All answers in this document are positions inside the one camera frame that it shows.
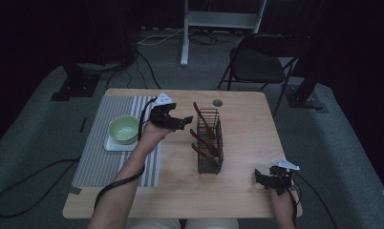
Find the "dark background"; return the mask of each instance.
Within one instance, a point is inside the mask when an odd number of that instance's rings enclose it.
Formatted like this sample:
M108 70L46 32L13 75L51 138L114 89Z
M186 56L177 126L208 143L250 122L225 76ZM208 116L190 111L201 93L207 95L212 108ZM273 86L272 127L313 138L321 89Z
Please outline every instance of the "dark background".
M57 47L64 46L76 63L123 61L131 54L131 47L124 50L117 40L116 18L103 16L107 10L117 12L117 2L101 2L0 1L0 138L41 80L61 65ZM147 29L183 26L183 1L132 2L121 1L125 17L137 18ZM206 1L191 2L191 10L207 10ZM315 0L270 2L260 31L294 28L311 34L309 55L294 74L332 88L384 183L384 1L330 0L325 8L325 2ZM258 7L254 0L215 0L211 9L257 12ZM133 25L125 26L130 31ZM135 34L126 33L127 42Z

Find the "person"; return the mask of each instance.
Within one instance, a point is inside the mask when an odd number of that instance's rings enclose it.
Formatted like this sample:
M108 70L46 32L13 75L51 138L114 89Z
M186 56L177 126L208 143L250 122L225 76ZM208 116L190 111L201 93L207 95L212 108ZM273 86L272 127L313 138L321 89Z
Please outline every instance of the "person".
M172 130L155 126L148 121L135 150L130 154L123 167L114 177L113 182L131 177L137 174L144 166L144 161L153 149ZM88 229L102 228L128 228L128 229L181 229L177 219L129 219L128 216L138 189L139 180L135 179L129 183L106 192L99 200ZM291 216L293 214L292 203L288 192L281 196L276 191L269 189L274 216L281 229L294 228ZM212 229L237 229L236 219L189 219L185 228L212 228Z

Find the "green bowl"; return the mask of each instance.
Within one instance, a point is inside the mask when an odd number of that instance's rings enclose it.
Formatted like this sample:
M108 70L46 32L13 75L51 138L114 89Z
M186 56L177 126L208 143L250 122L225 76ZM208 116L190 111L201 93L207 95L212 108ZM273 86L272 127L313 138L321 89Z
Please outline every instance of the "green bowl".
M139 120L133 116L119 116L109 123L109 136L123 145L129 145L138 139Z

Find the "striped placemat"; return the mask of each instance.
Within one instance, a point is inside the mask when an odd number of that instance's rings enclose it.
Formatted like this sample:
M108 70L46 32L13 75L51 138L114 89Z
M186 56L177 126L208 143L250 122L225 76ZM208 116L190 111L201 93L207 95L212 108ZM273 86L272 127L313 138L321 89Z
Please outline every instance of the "striped placemat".
M94 124L75 172L72 182L73 187L104 187L111 183L113 177L132 152L108 152L105 150L103 144L109 123L115 117L121 115L132 115L140 118L142 109L151 98L153 97L109 95L102 97ZM148 119L151 109L152 104L148 106L144 120ZM140 187L159 185L160 154L161 143L145 161L145 172L139 180Z

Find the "wooden table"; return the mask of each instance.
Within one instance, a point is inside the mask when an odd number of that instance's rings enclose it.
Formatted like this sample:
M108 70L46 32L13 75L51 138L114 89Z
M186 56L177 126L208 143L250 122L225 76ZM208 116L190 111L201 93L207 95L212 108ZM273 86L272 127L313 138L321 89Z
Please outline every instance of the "wooden table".
M165 92L177 103L174 117L193 115L184 131L170 134L162 142L160 184L138 188L130 218L271 218L268 191L255 182L257 168L268 175L272 159L285 158L266 97L257 92L177 91L110 89L106 95L157 96ZM223 106L214 107L214 99ZM192 106L217 108L222 121L224 163L220 173L199 174L197 153L190 147L195 138L197 114ZM88 219L99 188L81 187L69 194L63 215ZM298 207L298 216L302 215Z

